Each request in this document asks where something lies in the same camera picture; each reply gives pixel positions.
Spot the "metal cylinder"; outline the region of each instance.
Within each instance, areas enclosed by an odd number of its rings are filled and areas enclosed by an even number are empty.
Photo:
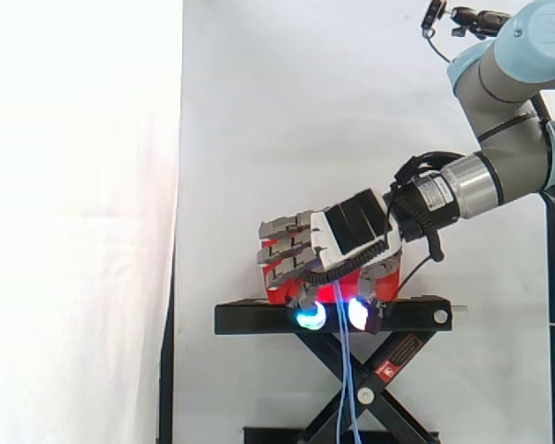
[[[467,155],[444,166],[441,174],[456,196],[461,217],[469,219],[498,206],[496,184],[477,155]]]

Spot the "white light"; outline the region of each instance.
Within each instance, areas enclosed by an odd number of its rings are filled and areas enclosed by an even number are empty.
[[[327,311],[320,302],[314,303],[314,309],[300,311],[296,314],[296,322],[300,327],[309,330],[320,330],[327,321]]]
[[[366,329],[368,309],[357,298],[351,299],[348,304],[348,317],[351,324],[358,330],[364,331]]]

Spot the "black scissor lift base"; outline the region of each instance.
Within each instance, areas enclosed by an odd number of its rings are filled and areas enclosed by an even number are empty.
[[[295,334],[335,375],[343,379],[336,307],[327,305],[327,323],[319,331],[300,327],[290,308],[266,301],[243,300],[216,307],[217,335]],[[363,363],[351,357],[356,415],[369,411],[386,432],[363,432],[363,444],[439,444],[438,433],[428,432],[390,394],[387,386],[439,331],[452,330],[450,302],[437,296],[422,296],[395,303],[380,331],[390,333]],[[351,328],[351,332],[360,333]],[[244,444],[335,444],[341,391],[304,430],[244,427]],[[352,423],[349,409],[341,430]],[[343,443],[353,443],[346,432]]]

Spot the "robotic hand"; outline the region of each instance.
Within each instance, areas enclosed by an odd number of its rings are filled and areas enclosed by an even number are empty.
[[[432,0],[425,13],[430,44],[446,4]],[[448,67],[481,150],[412,157],[384,196],[363,191],[324,211],[262,224],[265,285],[286,291],[291,305],[312,306],[322,286],[352,273],[368,282],[357,292],[371,302],[374,280],[399,267],[401,241],[427,238],[439,262],[441,228],[555,184],[555,121],[540,96],[555,90],[555,0],[537,0],[513,17],[464,7],[450,16],[460,25],[453,35],[483,40]]]
[[[397,271],[401,259],[399,225],[373,190],[323,211],[265,222],[259,237],[265,246],[257,262],[265,267],[266,287],[285,287],[289,303],[302,309],[314,305],[322,287],[360,269],[357,293],[371,302],[376,280]]]

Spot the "warning label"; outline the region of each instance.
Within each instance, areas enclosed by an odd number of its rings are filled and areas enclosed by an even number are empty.
[[[376,376],[388,384],[423,346],[424,343],[415,335],[407,336],[395,347],[390,356],[376,368]]]

